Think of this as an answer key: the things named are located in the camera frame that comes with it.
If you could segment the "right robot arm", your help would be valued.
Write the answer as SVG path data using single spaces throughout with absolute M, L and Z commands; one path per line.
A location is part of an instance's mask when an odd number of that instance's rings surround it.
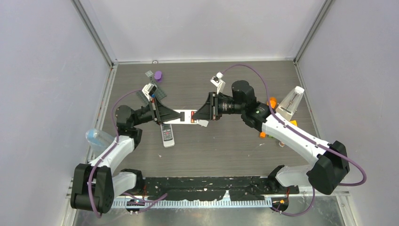
M 340 185 L 350 171 L 342 143 L 321 140 L 285 120 L 267 104 L 257 101 L 247 81 L 236 81 L 231 88 L 232 96 L 209 92 L 205 104 L 192 118 L 216 121 L 224 114 L 239 114 L 247 126 L 271 135 L 307 161 L 303 166 L 278 166 L 269 175 L 271 191 L 281 193 L 289 186 L 312 186 L 330 195 Z

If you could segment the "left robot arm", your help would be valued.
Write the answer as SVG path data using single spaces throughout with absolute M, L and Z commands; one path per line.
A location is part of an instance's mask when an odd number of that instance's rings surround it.
M 74 170 L 70 206 L 77 210 L 94 212 L 97 217 L 107 213 L 114 198 L 125 191 L 138 195 L 144 190 L 141 171 L 125 169 L 114 176 L 116 168 L 140 144 L 143 131 L 138 125 L 161 123 L 178 119 L 181 113 L 151 97 L 146 106 L 132 109 L 127 105 L 113 108 L 112 118 L 116 137 L 98 157 L 89 163 L 80 163 Z

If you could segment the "red and white remote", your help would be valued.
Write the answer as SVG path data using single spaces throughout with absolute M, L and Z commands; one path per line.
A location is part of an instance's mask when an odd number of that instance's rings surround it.
M 176 112 L 180 113 L 179 118 L 166 121 L 164 124 L 177 124 L 177 125 L 194 125 L 199 124 L 199 120 L 195 120 L 192 116 L 196 113 L 196 110 L 184 110 L 176 109 Z

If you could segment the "white remote control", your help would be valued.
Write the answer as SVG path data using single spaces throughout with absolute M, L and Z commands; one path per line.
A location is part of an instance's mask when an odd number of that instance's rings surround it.
M 165 148 L 175 145 L 174 134 L 170 124 L 161 124 L 162 142 Z

